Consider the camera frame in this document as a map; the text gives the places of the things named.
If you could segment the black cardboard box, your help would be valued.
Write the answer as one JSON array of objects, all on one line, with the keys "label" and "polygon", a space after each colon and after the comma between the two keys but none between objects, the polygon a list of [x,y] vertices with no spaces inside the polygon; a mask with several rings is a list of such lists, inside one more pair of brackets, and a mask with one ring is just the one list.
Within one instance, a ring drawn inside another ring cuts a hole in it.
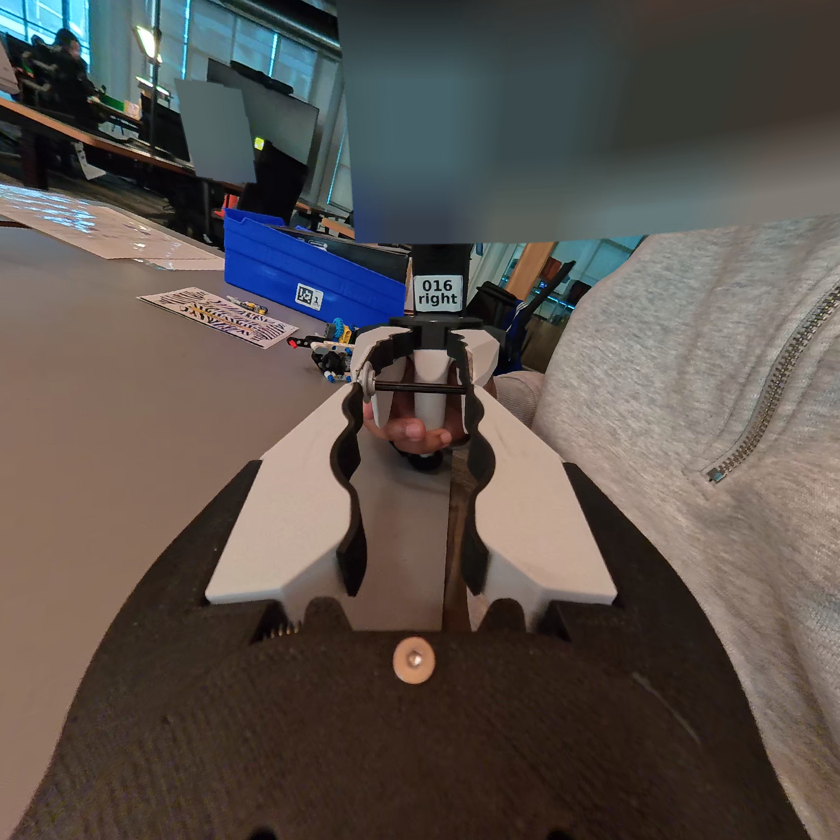
[{"label": "black cardboard box", "polygon": [[353,240],[325,235],[303,236],[301,240],[328,254],[346,259],[403,285],[406,284],[410,257],[405,250],[360,245]]}]

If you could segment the wooden post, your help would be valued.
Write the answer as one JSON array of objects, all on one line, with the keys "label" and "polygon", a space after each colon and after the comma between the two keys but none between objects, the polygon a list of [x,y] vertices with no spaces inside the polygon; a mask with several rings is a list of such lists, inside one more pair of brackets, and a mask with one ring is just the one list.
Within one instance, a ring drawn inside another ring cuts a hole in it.
[{"label": "wooden post", "polygon": [[506,290],[520,301],[528,299],[542,269],[558,243],[527,243],[508,279]]}]

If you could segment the black monitor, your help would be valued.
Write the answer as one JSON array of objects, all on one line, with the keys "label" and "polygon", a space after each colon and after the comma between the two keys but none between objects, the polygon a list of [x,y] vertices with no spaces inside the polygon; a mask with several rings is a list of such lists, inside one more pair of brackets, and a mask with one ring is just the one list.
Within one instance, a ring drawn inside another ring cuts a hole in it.
[{"label": "black monitor", "polygon": [[242,92],[252,138],[270,141],[279,151],[307,165],[319,110],[293,96],[284,82],[237,61],[210,58],[206,80]]}]

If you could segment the grey hoodie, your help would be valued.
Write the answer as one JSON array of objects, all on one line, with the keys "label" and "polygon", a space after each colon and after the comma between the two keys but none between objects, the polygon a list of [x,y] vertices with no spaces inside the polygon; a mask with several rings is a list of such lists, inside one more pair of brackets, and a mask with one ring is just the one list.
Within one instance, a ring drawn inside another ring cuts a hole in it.
[{"label": "grey hoodie", "polygon": [[838,215],[650,236],[576,305],[532,430],[709,616],[812,838],[838,838]]}]

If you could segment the striped sticker sheet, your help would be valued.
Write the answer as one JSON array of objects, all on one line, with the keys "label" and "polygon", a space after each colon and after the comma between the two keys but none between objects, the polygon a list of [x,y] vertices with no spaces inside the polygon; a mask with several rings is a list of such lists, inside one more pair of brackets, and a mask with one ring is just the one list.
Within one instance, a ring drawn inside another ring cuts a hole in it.
[{"label": "striped sticker sheet", "polygon": [[294,325],[242,308],[198,287],[140,296],[137,299],[261,349],[268,349],[298,332],[298,327]]}]

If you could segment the wooden background desk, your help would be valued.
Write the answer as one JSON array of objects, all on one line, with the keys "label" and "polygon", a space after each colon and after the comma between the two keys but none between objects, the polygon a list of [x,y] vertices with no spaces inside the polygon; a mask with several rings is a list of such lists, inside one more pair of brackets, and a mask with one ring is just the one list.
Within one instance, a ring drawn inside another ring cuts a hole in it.
[{"label": "wooden background desk", "polygon": [[231,182],[219,181],[196,174],[192,164],[180,159],[168,159],[160,156],[143,145],[118,143],[108,139],[103,134],[90,133],[75,125],[57,119],[50,112],[42,112],[30,108],[22,103],[1,99],[2,122],[12,123],[21,129],[21,158],[24,170],[24,184],[26,186],[47,190],[49,180],[47,176],[46,158],[38,146],[36,137],[48,140],[61,140],[81,143],[87,148],[118,156],[139,165],[154,170],[170,172],[183,177],[197,178],[200,181],[212,182],[224,189],[225,193],[241,194],[245,186]]}]

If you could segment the person's right hand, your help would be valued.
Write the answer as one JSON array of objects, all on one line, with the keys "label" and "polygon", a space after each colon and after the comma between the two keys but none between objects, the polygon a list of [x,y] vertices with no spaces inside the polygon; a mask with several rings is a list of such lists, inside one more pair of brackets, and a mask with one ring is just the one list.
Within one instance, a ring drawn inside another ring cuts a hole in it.
[{"label": "person's right hand", "polygon": [[399,451],[408,455],[432,455],[450,446],[463,445],[469,439],[463,424],[461,395],[447,395],[444,421],[440,427],[427,427],[416,417],[416,394],[387,392],[386,395],[392,397],[392,407],[385,425],[377,425],[370,402],[363,404],[364,426]]}]

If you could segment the partly built lego model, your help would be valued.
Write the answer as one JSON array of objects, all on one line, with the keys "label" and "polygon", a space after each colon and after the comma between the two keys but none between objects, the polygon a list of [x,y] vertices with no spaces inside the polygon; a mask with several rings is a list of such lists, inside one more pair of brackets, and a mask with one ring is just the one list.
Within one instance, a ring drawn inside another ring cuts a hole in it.
[{"label": "partly built lego model", "polygon": [[292,335],[287,344],[311,351],[311,360],[330,383],[351,381],[351,360],[357,328],[341,318],[328,322],[322,335]]}]

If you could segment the printed instruction sheets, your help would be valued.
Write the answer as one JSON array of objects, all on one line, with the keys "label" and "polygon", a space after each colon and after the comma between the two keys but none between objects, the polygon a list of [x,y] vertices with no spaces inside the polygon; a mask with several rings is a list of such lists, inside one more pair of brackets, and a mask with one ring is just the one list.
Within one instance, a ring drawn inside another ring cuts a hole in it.
[{"label": "printed instruction sheets", "polygon": [[1,185],[1,215],[103,259],[134,259],[166,270],[224,270],[224,257],[110,207]]}]

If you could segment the person's right forearm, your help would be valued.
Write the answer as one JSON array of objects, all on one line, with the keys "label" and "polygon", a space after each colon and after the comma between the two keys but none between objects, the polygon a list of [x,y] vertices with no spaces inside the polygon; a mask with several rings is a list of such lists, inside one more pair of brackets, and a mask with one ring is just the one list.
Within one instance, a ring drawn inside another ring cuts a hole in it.
[{"label": "person's right forearm", "polygon": [[545,375],[537,371],[512,371],[493,377],[496,399],[523,425],[533,423]]}]

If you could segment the blue plastic bin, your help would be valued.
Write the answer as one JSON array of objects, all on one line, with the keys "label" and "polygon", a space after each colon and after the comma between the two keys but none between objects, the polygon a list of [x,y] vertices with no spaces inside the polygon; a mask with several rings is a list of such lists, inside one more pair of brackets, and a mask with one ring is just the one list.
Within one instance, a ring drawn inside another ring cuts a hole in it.
[{"label": "blue plastic bin", "polygon": [[330,322],[381,325],[404,314],[404,279],[344,258],[317,236],[286,230],[279,217],[228,209],[224,278],[228,285]]}]

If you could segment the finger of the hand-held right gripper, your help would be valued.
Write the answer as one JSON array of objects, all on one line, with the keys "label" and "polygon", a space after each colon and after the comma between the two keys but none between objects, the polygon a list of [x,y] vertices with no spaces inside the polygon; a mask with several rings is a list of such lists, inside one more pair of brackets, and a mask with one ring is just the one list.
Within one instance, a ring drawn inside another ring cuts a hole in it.
[{"label": "finger of the hand-held right gripper", "polygon": [[369,363],[376,372],[376,380],[401,382],[406,358],[412,353],[413,332],[408,328],[380,326],[362,331],[354,342],[351,381],[358,383],[356,376],[359,369]]},{"label": "finger of the hand-held right gripper", "polygon": [[508,413],[498,400],[485,389],[498,362],[500,345],[497,338],[486,329],[455,329],[451,332],[451,358],[458,371],[458,384],[462,387],[460,408],[463,428],[468,435],[480,430],[481,418],[488,406],[491,424],[497,417]]}]

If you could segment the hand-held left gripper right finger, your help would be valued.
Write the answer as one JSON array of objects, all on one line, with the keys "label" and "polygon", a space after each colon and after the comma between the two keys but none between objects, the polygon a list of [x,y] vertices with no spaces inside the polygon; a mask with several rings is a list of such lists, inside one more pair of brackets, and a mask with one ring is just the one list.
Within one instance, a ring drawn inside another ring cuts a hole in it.
[{"label": "hand-held left gripper right finger", "polygon": [[612,605],[616,586],[561,457],[478,386],[465,397],[470,492],[461,545],[469,623],[513,600],[538,630],[550,603]]}]

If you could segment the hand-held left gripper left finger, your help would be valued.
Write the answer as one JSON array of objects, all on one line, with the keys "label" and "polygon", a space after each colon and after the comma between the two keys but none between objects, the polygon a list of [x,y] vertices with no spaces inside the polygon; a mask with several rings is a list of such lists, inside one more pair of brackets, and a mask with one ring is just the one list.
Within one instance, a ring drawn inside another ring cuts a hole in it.
[{"label": "hand-held left gripper left finger", "polygon": [[351,478],[363,392],[346,384],[269,449],[206,588],[212,604],[276,601],[300,623],[311,600],[354,597],[367,565]]}]

